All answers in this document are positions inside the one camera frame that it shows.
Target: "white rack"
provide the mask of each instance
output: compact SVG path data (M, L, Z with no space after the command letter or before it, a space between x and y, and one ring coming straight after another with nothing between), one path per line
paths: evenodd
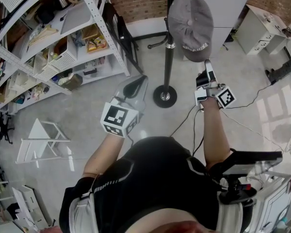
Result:
M109 62L110 68L106 68L106 71L99 72L97 76L93 77L92 79L83 79L82 84L90 83L120 73L125 73L126 76L129 76L130 73L126 65L126 58L124 57L123 51L119 48L118 44L114 43L102 18L104 4L106 1L110 2L110 0L101 0L101 4L99 7L98 1L99 0L83 0L83 2L75 6L71 5L67 9L58 12L55 15L55 18L50 23L51 27L57 29L58 32L40 40L36 44L28 47L29 35L31 33L28 32L16 43L13 53L9 52L7 49L0 45L0 57L6 61L6 68L4 71L5 76L2 77L2 79L0 80L0 86L3 85L4 82L6 82L8 78L11 77L13 73L15 73L17 70L22 70L30 76L33 76L33 67L26 64L28 60L30 60L33 56L35 56L44 48L50 46L51 44L62 39L63 37L94 23L97 24L100 31L104 35L106 41L108 42L108 47L102 50L95 51L93 53L88 53L86 47L77 48L77 60L68 67L66 67L64 70L81 65L99 57L107 56L109 60L111 60ZM4 36L7 34L7 32L10 30L10 28L15 24L15 22L19 20L20 17L23 16L23 14L27 12L37 2L39 2L39 0L27 0L14 13L14 15L10 18L8 23L2 28L0 32L0 43ZM24 91L16 91L16 94L14 96L10 96L4 101L4 103L0 103L0 110L5 109L5 105L9 104L9 111L13 111L14 113L16 113L17 111L29 105L54 96L58 93L64 93L67 95L71 94L71 91L62 88L61 86L58 86L52 80L46 82L37 79L36 83L33 86L41 82L44 82L50 87L47 93L41 94L37 99L28 99L28 92L24 93ZM25 101L23 104L10 103L11 100L13 100L22 93L25 94Z

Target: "desk drawer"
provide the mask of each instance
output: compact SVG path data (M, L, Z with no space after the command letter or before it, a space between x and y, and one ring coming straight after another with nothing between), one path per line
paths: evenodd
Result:
M274 34L270 34L270 33L265 33L265 35L261 38L261 41L270 41L271 39L273 39L275 35Z

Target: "dark pants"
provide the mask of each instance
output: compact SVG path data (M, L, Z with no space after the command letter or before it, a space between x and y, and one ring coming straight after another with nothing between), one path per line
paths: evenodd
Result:
M269 80L270 82L279 81L291 73L291 59L282 65L281 68L270 72Z
M16 210L19 209L19 206L17 203L14 204L10 204L8 208L6 208L6 210L10 213L10 215L12 216L13 220L16 220Z

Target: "white cable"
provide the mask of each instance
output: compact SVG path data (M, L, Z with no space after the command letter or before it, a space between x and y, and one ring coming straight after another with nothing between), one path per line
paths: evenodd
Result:
M228 115L227 115L223 110L220 110L220 111L222 111L222 113L223 113L224 115L226 115L226 117L228 117L229 119L231 119L231 120L233 120L234 122L236 122L237 124L239 124L239 125L241 125L241 126L247 128L248 130L252 131L253 133L256 133L256 134L260 135L261 137L265 138L265 139L268 140L269 142L271 142L271 143L275 144L276 146L278 146L278 147L283 151L283 149L282 149L282 148L281 148L277 143L275 143L275 142L273 142L272 140L268 139L267 137L263 136L263 135L260 134L259 132L256 132L256 131L250 129L249 127L247 127L247 126L241 124L240 122L236 121L235 119L231 118L231 117L228 116Z

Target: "white cube with black marker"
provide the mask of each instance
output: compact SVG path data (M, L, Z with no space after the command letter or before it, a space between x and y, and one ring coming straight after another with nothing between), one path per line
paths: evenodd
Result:
M126 138L139 122L139 111L105 103L100 123L105 132Z

